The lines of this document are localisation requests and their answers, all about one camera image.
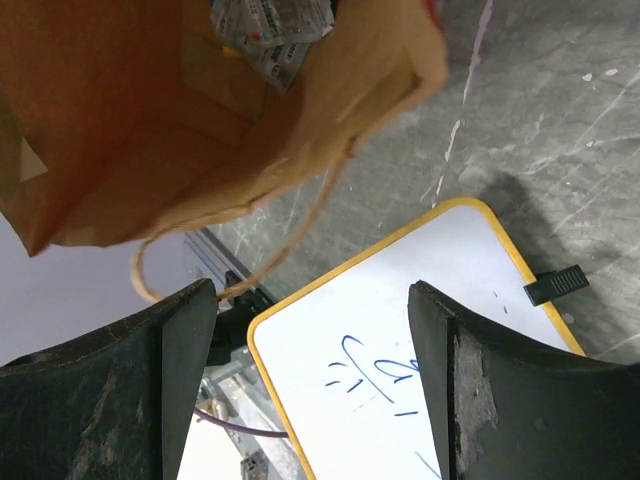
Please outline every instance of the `wire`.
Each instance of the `wire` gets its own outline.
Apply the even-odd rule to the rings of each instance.
[[[224,420],[220,420],[219,418],[214,417],[213,415],[209,415],[207,412],[200,410],[199,408],[194,408],[193,413],[195,413],[198,417],[206,420],[207,422],[211,422],[214,425],[217,425],[222,428],[226,428],[227,430],[233,430],[235,432],[247,433],[249,435],[255,435],[257,437],[269,437],[269,438],[288,438],[287,432],[278,432],[273,430],[258,430],[257,428],[245,427],[243,425],[237,425],[235,423],[225,422]]]

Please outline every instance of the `white paint mark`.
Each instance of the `white paint mark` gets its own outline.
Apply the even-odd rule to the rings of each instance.
[[[611,353],[614,350],[620,348],[622,345],[624,345],[625,343],[631,342],[633,340],[635,340],[636,338],[640,338],[640,333],[636,333],[635,335],[621,341],[620,343],[616,343],[613,347],[605,350],[604,352],[599,353],[598,355],[595,355],[593,357],[594,360],[600,360],[602,357],[604,357],[607,353]]]
[[[489,152],[489,154],[491,155],[495,155],[496,153],[500,152],[513,152],[516,149],[516,146],[517,145],[515,143],[510,143],[500,148],[488,148],[487,152]]]
[[[536,123],[533,124],[533,131],[528,133],[527,136],[525,137],[524,139],[525,144],[528,145],[533,141],[534,138],[540,135],[540,125],[542,125],[543,120],[544,120],[544,113],[541,113],[540,116],[538,117],[538,120],[536,120]]]
[[[298,207],[298,200],[300,200],[300,193],[302,192],[302,185],[300,185],[298,187],[298,189],[296,190],[296,194],[293,197],[293,205],[291,205],[291,211],[289,212],[289,218],[287,218],[287,221],[285,222],[285,224],[283,225],[282,231],[284,233],[287,233],[289,231],[289,227],[291,227],[291,222],[293,222],[293,215],[294,213],[296,213],[296,209]]]
[[[602,120],[611,110],[613,110],[614,108],[616,108],[618,106],[618,103],[620,102],[620,99],[622,98],[622,96],[625,93],[627,93],[627,90],[629,90],[630,87],[635,85],[638,82],[638,80],[640,80],[640,72],[636,73],[633,76],[633,78],[631,80],[629,80],[629,82],[624,87],[622,87],[622,90],[620,90],[620,93],[618,94],[618,96],[613,99],[613,101],[607,106],[607,108],[605,108],[603,110],[603,112],[600,115],[598,115],[598,118],[596,118],[596,120],[589,126],[589,128],[587,128],[584,131],[584,133],[580,136],[578,141],[573,146],[574,150],[576,148],[578,148],[578,145],[582,144],[582,142],[584,141],[585,137],[589,134],[589,132],[593,129],[593,127],[595,127],[597,125],[597,123],[600,120]]]
[[[444,152],[444,161],[449,162],[449,158],[451,157],[451,149],[453,148],[453,142],[456,140],[456,134],[458,133],[458,129],[460,128],[460,120],[457,120],[453,125],[453,129],[451,130],[451,134],[449,135],[449,148]]]
[[[440,195],[440,189],[442,188],[442,182],[444,181],[444,175],[442,175],[440,177],[440,180],[438,180],[438,188],[436,188],[436,200],[438,199],[438,196]]]
[[[487,31],[489,20],[491,20],[491,14],[493,13],[493,0],[487,0],[487,3],[480,15],[480,21],[478,22],[478,31],[476,32],[476,38],[473,42],[473,53],[471,54],[471,62],[469,63],[469,75],[467,76],[467,83],[464,86],[462,92],[462,105],[467,100],[467,94],[471,88],[471,79],[473,78],[473,72],[480,64],[480,47],[482,46],[482,39]]]
[[[629,140],[637,140],[640,138],[640,133],[635,133],[633,135],[622,135],[619,137],[608,138],[606,140],[595,140],[587,143],[587,147],[600,147],[602,145],[606,145],[608,143],[616,143],[616,142],[625,142]]]

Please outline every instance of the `paper bag handle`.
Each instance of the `paper bag handle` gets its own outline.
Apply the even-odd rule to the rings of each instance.
[[[313,208],[307,215],[307,218],[304,220],[302,225],[300,225],[294,232],[294,234],[289,237],[289,240],[284,245],[284,247],[282,247],[280,251],[278,251],[278,253],[271,257],[271,259],[264,266],[262,266],[262,268],[260,268],[256,273],[252,274],[249,278],[218,293],[218,301],[242,295],[248,289],[259,283],[269,272],[271,272],[274,268],[280,265],[285,258],[287,258],[289,253],[291,253],[296,245],[298,245],[302,241],[309,227],[311,227],[311,225],[313,225],[313,223],[318,219],[320,211],[326,205],[327,200],[329,200],[329,197],[331,196],[331,193],[333,192],[333,189],[336,186],[338,179],[340,178],[340,174],[342,173],[342,170],[344,169],[344,166],[349,158],[351,158],[351,154],[343,155],[329,170],[329,177],[327,178],[327,182],[322,187],[316,203],[313,205]],[[243,215],[249,215],[258,206],[258,204],[260,204],[264,200],[265,197],[270,197],[272,193],[275,192],[263,195],[258,200],[252,201],[249,205],[235,207],[234,210],[240,209],[242,210]],[[215,212],[215,214],[207,214],[195,219],[190,218],[187,221],[175,223],[168,227],[161,228],[149,238],[147,238],[144,242],[142,242],[142,244],[140,244],[140,246],[138,247],[136,253],[133,255],[133,258],[131,259],[131,283],[133,283],[133,287],[136,289],[136,292],[138,292],[141,297],[149,300],[150,302],[159,302],[165,297],[163,294],[151,290],[147,286],[147,283],[145,282],[144,276],[142,274],[142,261],[149,245],[168,233],[183,232],[184,225],[191,224],[192,222],[206,223],[209,218],[213,218],[214,216],[218,217],[220,213],[221,212]]]

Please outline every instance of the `concrete floor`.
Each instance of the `concrete floor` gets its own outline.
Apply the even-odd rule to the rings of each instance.
[[[637,2],[442,3],[447,86],[360,149],[319,221],[265,285],[292,293],[435,203],[475,196],[534,271],[578,263],[587,272],[592,288],[556,303],[587,353],[638,361]],[[481,61],[470,69],[474,48]],[[322,181],[211,228],[255,269],[309,211]]]

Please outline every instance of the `yellow whiteboard border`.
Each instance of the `yellow whiteboard border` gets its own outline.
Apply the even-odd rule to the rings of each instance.
[[[273,399],[273,402],[276,406],[276,410],[278,411],[278,414],[280,415],[280,418],[284,423],[287,433],[289,434],[289,439],[291,440],[291,443],[293,444],[298,456],[300,457],[300,463],[302,464],[302,468],[304,469],[305,473],[307,474],[307,477],[310,480],[316,480],[316,476],[314,475],[311,469],[311,465],[309,464],[309,460],[307,460],[307,457],[304,454],[304,451],[302,450],[302,446],[298,441],[298,437],[296,436],[293,430],[293,427],[291,426],[289,417],[284,411],[284,408],[282,408],[282,402],[280,401],[280,397],[278,397],[278,394],[276,393],[273,383],[271,382],[271,377],[269,377],[269,374],[267,373],[267,369],[265,368],[264,363],[262,362],[262,358],[258,353],[258,349],[256,348],[256,345],[254,342],[254,334],[255,334],[256,328],[258,327],[258,325],[266,321],[268,318],[272,317],[274,314],[278,313],[280,310],[283,310],[284,308],[291,305],[293,302],[300,300],[305,295],[308,295],[309,293],[313,292],[318,287],[334,279],[341,273],[344,273],[345,271],[349,270],[351,267],[373,256],[383,248],[388,247],[392,243],[401,239],[405,235],[413,232],[414,230],[420,228],[424,224],[429,223],[431,220],[438,217],[439,215],[442,215],[446,211],[455,207],[460,207],[460,206],[475,208],[476,210],[478,210],[480,213],[484,215],[484,217],[489,222],[489,225],[491,225],[491,228],[493,229],[494,233],[500,240],[500,243],[504,247],[505,251],[511,258],[511,261],[514,263],[514,265],[522,275],[522,278],[524,279],[524,281],[527,284],[535,282],[536,281],[535,275],[533,274],[529,266],[526,264],[526,262],[524,261],[524,258],[522,258],[522,255],[520,255],[520,252],[518,252],[518,249],[513,244],[513,242],[509,238],[509,235],[507,235],[507,232],[502,227],[502,225],[500,224],[500,221],[495,216],[493,211],[489,208],[489,206],[483,201],[478,200],[477,198],[458,197],[458,198],[452,198],[451,200],[442,202],[440,205],[430,210],[429,212],[425,213],[420,218],[402,227],[400,230],[396,231],[395,233],[392,233],[391,235],[382,239],[375,245],[367,248],[366,250],[359,253],[358,255],[351,258],[350,260],[347,260],[342,265],[334,268],[330,272],[325,273],[317,280],[311,282],[309,285],[301,288],[293,295],[275,304],[269,310],[258,315],[249,325],[249,330],[247,332],[247,344],[249,346],[249,350],[251,351],[251,355],[253,355],[253,359],[255,360],[256,365],[258,366],[258,370],[260,371],[260,375],[262,376],[262,379],[264,380],[267,390],[269,391],[269,395],[271,395],[271,398]],[[560,336],[562,337],[562,339],[569,346],[569,349],[575,354],[584,356],[585,355],[584,350],[582,350],[582,347],[580,347],[580,344],[578,343],[576,338],[573,336],[573,334],[571,333],[571,331],[569,330],[565,322],[562,320],[562,317],[560,316],[556,308],[553,306],[553,304],[551,302],[545,303],[542,305],[542,308],[544,309],[545,313],[551,320],[551,323],[553,323],[554,327],[556,327],[556,330],[558,330],[558,333],[560,333]]]

